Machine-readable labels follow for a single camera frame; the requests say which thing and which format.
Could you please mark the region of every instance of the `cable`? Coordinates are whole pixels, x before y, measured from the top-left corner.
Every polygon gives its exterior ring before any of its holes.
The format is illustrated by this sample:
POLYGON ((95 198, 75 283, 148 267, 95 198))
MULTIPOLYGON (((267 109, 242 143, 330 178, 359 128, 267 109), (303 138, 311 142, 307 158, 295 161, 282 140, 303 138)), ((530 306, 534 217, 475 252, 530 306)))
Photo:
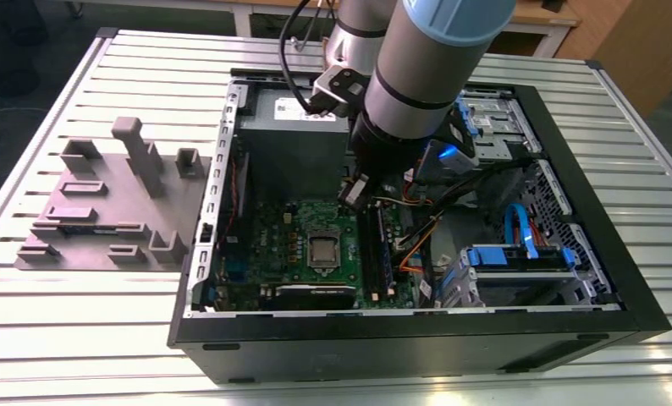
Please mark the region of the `cable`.
POLYGON ((494 163, 490 167, 477 172, 473 176, 463 179, 461 182, 450 186, 443 192, 442 196, 435 201, 431 211, 438 211, 445 208, 451 200, 458 200, 462 196, 470 193, 478 184, 489 179, 494 174, 503 172, 509 169, 516 169, 518 167, 526 167, 533 163, 533 158, 521 158, 510 162, 494 163))
POLYGON ((430 295, 426 296, 425 294, 421 295, 421 299, 426 298, 427 300, 419 300, 419 307, 421 308, 430 308, 434 307, 434 302, 435 302, 435 295, 434 295, 434 286, 435 286, 435 272, 434 272, 434 258, 431 255, 430 251, 430 234, 423 238, 423 244, 421 245, 419 248, 419 253, 421 253, 421 262, 423 263, 423 281, 426 281, 427 286, 431 287, 430 289, 430 295))
POLYGON ((308 24, 308 30, 307 32, 304 33, 304 39, 303 39, 303 42, 296 42, 296 39, 295 39, 295 50, 298 52, 302 52, 303 49, 304 49, 304 46, 307 45, 308 43, 308 40, 310 40, 310 35, 312 34, 312 27, 315 26, 315 21, 318 20, 318 16, 320 15, 320 6, 323 4, 323 0, 320 0, 318 2, 318 9, 315 10, 315 15, 312 17, 310 17, 310 24, 308 24))
POLYGON ((415 243, 415 245, 413 246, 411 250, 409 251, 407 255, 405 256, 403 260, 401 261, 401 265, 398 265, 398 269, 403 269, 403 266, 405 266, 407 260, 411 259, 413 254, 415 254, 415 251, 423 245, 423 243, 426 242, 427 238, 430 237, 430 234, 433 234, 434 231, 435 231, 435 224, 430 228, 430 230, 427 230, 427 233, 423 235, 423 237, 418 240, 418 243, 415 243))
POLYGON ((336 23, 338 22, 338 18, 335 17, 335 10, 332 9, 332 0, 324 0, 324 2, 327 3, 327 8, 328 8, 328 14, 331 16, 331 19, 332 19, 332 23, 336 23))
POLYGON ((427 219, 427 222, 418 228, 418 231, 414 231, 411 233, 409 233, 401 240, 399 240, 399 244, 405 244, 407 243, 413 237, 415 237, 417 235, 421 235, 422 233, 426 232, 427 228, 431 226, 431 224, 435 224, 438 222, 438 220, 441 219, 441 215, 443 214, 443 211, 439 211, 438 214, 433 215, 429 219, 427 219))
POLYGON ((385 196, 375 196, 374 199, 375 200, 385 200, 385 201, 389 201, 389 202, 395 203, 397 205, 402 205, 402 206, 421 206, 421 203, 395 200, 395 199, 391 199, 390 197, 385 197, 385 196))
MULTIPOLYGON (((407 190, 411 188, 413 186, 413 182, 406 182, 403 184, 403 201, 406 201, 407 203, 421 203, 421 200, 417 200, 417 199, 413 199, 409 195, 407 195, 407 190)), ((430 199, 426 199, 425 202, 429 204, 429 205, 433 205, 434 204, 434 201, 430 200, 430 199)))
POLYGON ((280 46, 278 49, 278 55, 280 56, 282 76, 284 77, 286 83, 288 84, 290 91, 292 91, 292 95, 295 96, 298 103, 300 103, 303 110, 308 114, 312 114, 312 107, 310 106, 308 102, 304 100, 303 93, 300 92, 300 89, 298 89, 298 86, 295 85, 295 81, 292 80, 292 76, 290 74, 288 61, 286 60, 286 41, 287 41, 287 37, 288 37, 288 31, 290 31, 290 28, 292 27, 292 23, 294 23, 298 15, 303 11, 303 8, 304 8, 306 4, 308 3, 308 1, 310 0, 300 0, 298 7, 295 7, 292 14, 290 15, 288 20, 286 21, 286 24, 282 26, 280 43, 279 43, 280 46))

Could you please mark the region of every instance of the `sticker label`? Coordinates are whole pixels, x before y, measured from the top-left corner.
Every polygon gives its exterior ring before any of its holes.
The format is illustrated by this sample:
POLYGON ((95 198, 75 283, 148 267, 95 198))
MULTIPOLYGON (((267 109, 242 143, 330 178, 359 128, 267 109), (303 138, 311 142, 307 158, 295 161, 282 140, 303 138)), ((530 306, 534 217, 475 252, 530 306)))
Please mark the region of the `sticker label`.
POLYGON ((491 126, 491 120, 489 120, 487 118, 473 118, 473 124, 474 125, 479 125, 482 127, 490 127, 491 126))
POLYGON ((430 299, 430 294, 431 294, 431 288, 430 285, 426 282, 426 279, 421 279, 421 286, 419 286, 421 292, 426 295, 426 297, 430 299))
POLYGON ((294 97, 280 97, 275 100, 275 120, 335 121, 336 118, 332 113, 323 117, 318 114, 308 114, 294 97))
POLYGON ((413 182, 413 168, 403 172, 403 179, 407 182, 413 182))

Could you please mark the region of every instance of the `wooden desk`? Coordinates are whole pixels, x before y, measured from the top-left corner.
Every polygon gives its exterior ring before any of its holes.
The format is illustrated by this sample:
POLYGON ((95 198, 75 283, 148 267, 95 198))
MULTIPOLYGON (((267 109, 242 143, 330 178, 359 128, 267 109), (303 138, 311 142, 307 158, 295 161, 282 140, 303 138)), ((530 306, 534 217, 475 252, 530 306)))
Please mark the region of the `wooden desk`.
MULTIPOLYGON (((290 15, 299 3, 298 0, 80 0, 84 3, 109 3, 129 6, 151 6, 165 8, 188 8, 199 10, 228 11, 235 18, 235 30, 238 36, 252 36, 250 17, 252 14, 290 15)), ((318 0, 311 0, 308 6, 300 12, 302 16, 315 14, 318 0)), ((553 13, 541 8, 541 0, 518 0, 514 17, 506 26, 506 32, 538 34, 542 37, 533 56, 552 58, 561 42, 566 38, 569 30, 580 25, 581 19, 564 5, 560 13, 553 13)))
MULTIPOLYGON (((252 36, 250 28, 251 14, 284 14, 290 15, 299 3, 298 0, 228 0, 238 3, 232 8, 238 36, 252 36)), ((307 8, 300 12, 303 16, 315 14, 318 0, 311 0, 307 8)), ((538 43, 534 57, 552 58, 561 42, 566 38, 572 27, 578 26, 581 18, 565 3, 561 11, 553 13, 541 7, 541 0, 518 0, 514 17, 506 28, 506 32, 538 34, 542 39, 538 43)))

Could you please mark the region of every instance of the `motherboard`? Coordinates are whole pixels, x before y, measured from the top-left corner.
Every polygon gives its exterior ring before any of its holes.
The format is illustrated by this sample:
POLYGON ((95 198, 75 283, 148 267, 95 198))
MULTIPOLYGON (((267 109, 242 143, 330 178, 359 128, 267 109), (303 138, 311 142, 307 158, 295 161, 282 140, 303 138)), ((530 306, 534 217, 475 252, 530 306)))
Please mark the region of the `motherboard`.
MULTIPOLYGON (((403 233, 398 208, 385 206, 382 214, 383 237, 393 245, 403 233)), ((262 310, 263 298, 283 287, 290 294, 300 288, 308 295, 316 289, 343 289, 354 296, 355 309, 414 306, 409 276, 391 284, 391 294, 375 299, 369 294, 358 218, 336 201, 260 202, 254 216, 247 258, 224 258, 220 264, 230 279, 224 310, 262 310)))

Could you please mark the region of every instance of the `black cable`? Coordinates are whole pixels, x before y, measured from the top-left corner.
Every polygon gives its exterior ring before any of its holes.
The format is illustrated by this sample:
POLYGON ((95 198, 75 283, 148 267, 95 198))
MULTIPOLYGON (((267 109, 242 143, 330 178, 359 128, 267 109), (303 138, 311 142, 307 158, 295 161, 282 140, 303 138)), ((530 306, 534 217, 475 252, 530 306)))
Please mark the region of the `black cable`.
POLYGON ((300 106, 303 106, 303 110, 308 114, 311 114, 312 107, 310 106, 308 102, 304 100, 303 93, 300 92, 300 89, 298 89, 298 86, 295 85, 295 81, 292 80, 292 76, 290 75, 288 61, 286 60, 286 42, 288 39, 290 27, 292 27, 292 23, 294 23, 295 19, 298 18, 298 15, 303 11, 303 8, 304 8, 306 4, 308 3, 308 1, 310 0, 300 1, 300 3, 298 4, 298 7, 295 7, 295 10, 292 11, 292 14, 288 17, 288 20, 286 21, 286 24, 282 27, 280 48, 278 50, 278 54, 280 56, 282 76, 284 77, 286 83, 288 84, 290 91, 292 91, 292 95, 295 96, 298 103, 300 103, 300 106))
POLYGON ((324 0, 327 3, 328 14, 331 16, 332 23, 335 24, 338 18, 335 17, 335 10, 332 9, 332 0, 324 0))
POLYGON ((470 178, 462 180, 446 189, 442 196, 431 205, 430 212, 437 213, 441 211, 450 203, 458 200, 462 196, 467 195, 478 187, 478 184, 497 173, 518 167, 526 167, 533 163, 533 161, 533 158, 521 158, 510 162, 494 163, 490 167, 475 173, 470 178))
POLYGON ((473 190, 478 188, 481 183, 486 181, 493 175, 501 173, 509 169, 516 169, 518 167, 526 167, 533 163, 533 158, 522 158, 510 162, 494 163, 490 167, 478 171, 469 178, 463 179, 461 182, 450 186, 441 197, 435 200, 434 204, 429 208, 427 220, 421 222, 413 227, 413 231, 401 239, 401 244, 407 243, 417 236, 422 235, 438 221, 438 215, 443 209, 453 204, 461 197, 467 195, 473 190))
POLYGON ((430 250, 430 239, 429 236, 423 245, 419 248, 421 254, 421 264, 423 268, 423 280, 430 286, 430 297, 427 297, 421 291, 419 308, 430 309, 435 305, 435 271, 434 271, 434 258, 430 250))
POLYGON ((295 49, 298 50, 298 52, 300 52, 304 49, 304 46, 308 44, 310 35, 312 34, 312 27, 315 26, 315 22, 318 21, 319 15, 320 15, 320 7, 318 7, 318 10, 315 10, 315 15, 310 17, 308 31, 304 33, 303 42, 295 44, 295 49))

